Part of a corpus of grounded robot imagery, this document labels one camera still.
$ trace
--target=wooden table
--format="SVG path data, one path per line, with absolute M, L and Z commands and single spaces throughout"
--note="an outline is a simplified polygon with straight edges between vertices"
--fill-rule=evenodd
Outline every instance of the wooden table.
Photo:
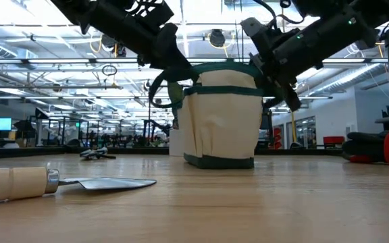
M 0 242 L 387 242 L 389 166 L 339 157 L 257 157 L 252 170 L 200 170 L 159 155 L 0 159 L 62 177 L 151 178 L 127 192 L 61 187 L 0 203 Z

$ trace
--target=ceiling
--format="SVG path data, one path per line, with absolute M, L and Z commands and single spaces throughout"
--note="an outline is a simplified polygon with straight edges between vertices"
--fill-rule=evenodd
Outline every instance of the ceiling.
M 271 15 L 263 7 L 250 1 L 242 0 L 244 3 L 242 6 L 237 1 L 235 9 L 233 5 L 225 4 L 228 2 L 230 1 L 166 1 L 174 12 L 170 22 L 179 26 L 178 48 L 186 57 L 200 58 L 203 59 L 202 61 L 212 59 L 219 61 L 223 58 L 248 58 L 250 52 L 257 52 L 250 38 L 243 34 L 236 23 L 249 17 L 255 17 L 266 23 L 271 20 Z M 276 13 L 281 13 L 282 9 L 276 2 L 271 1 L 269 4 Z M 292 7 L 285 9 L 284 14 L 293 20 L 301 18 Z M 314 21 L 316 18 L 307 18 L 297 27 L 302 29 Z M 294 24 L 282 21 L 280 23 L 286 31 L 296 27 Z M 228 47 L 226 51 L 214 48 L 207 38 L 204 38 L 211 29 L 224 31 Z M 80 28 L 72 25 L 50 0 L 0 0 L 0 47 L 14 53 L 23 52 L 25 55 L 25 51 L 28 50 L 29 55 L 32 57 L 36 55 L 40 59 L 115 58 L 114 52 L 101 45 L 101 41 L 102 34 L 94 28 L 83 35 Z M 380 57 L 380 50 L 382 51 L 383 48 L 381 46 L 380 49 L 360 51 L 356 50 L 355 46 L 351 46 L 332 57 Z M 127 58 L 135 57 L 135 53 L 127 51 Z M 112 65 L 107 68 L 117 69 L 118 72 L 106 76 L 103 73 L 106 65 Z M 319 88 L 324 81 L 346 71 L 347 68 L 360 67 L 344 62 L 342 65 L 329 65 L 322 70 L 307 70 L 297 77 L 298 93 L 303 95 L 315 86 Z M 56 113 L 68 114 L 79 111 L 79 114 L 82 114 L 80 116 L 85 118 L 124 119 L 126 124 L 142 124 L 142 120 L 148 118 L 147 84 L 151 83 L 159 73 L 159 70 L 149 69 L 148 66 L 139 67 L 135 59 L 129 63 L 55 64 L 49 62 L 34 64 L 29 68 L 0 64 L 0 86 L 34 87 L 24 90 L 0 88 L 0 97 L 50 97 L 50 99 L 31 100 L 36 105 Z M 191 81 L 185 81 L 183 84 L 191 85 Z M 41 88 L 53 85 L 60 85 L 63 88 L 55 90 Z M 166 84 L 163 85 L 157 96 L 166 103 L 168 102 L 167 88 Z M 173 119 L 172 112 L 169 110 L 156 108 L 152 110 L 154 111 L 152 118 L 161 124 L 169 123 Z

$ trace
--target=canvas bag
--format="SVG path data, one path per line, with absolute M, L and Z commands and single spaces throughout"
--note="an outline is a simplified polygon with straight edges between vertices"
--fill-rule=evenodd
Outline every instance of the canvas bag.
M 154 80 L 149 98 L 156 107 L 178 108 L 184 158 L 189 163 L 205 169 L 252 168 L 265 95 L 257 86 L 259 77 L 257 68 L 233 62 L 169 69 Z M 194 84 L 184 90 L 180 102 L 154 102 L 164 80 L 169 83 L 187 79 Z

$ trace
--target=bag handle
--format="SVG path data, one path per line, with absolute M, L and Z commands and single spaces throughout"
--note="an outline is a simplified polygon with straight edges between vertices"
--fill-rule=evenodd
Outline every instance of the bag handle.
M 177 106 L 181 101 L 170 103 L 170 104 L 157 104 L 154 102 L 154 97 L 157 94 L 157 91 L 160 88 L 161 83 L 166 80 L 168 83 L 174 83 L 183 80 L 197 80 L 199 75 L 192 69 L 189 68 L 178 68 L 178 67 L 170 67 L 164 71 L 160 75 L 158 75 L 152 85 L 149 87 L 148 99 L 149 102 L 157 108 L 170 108 Z

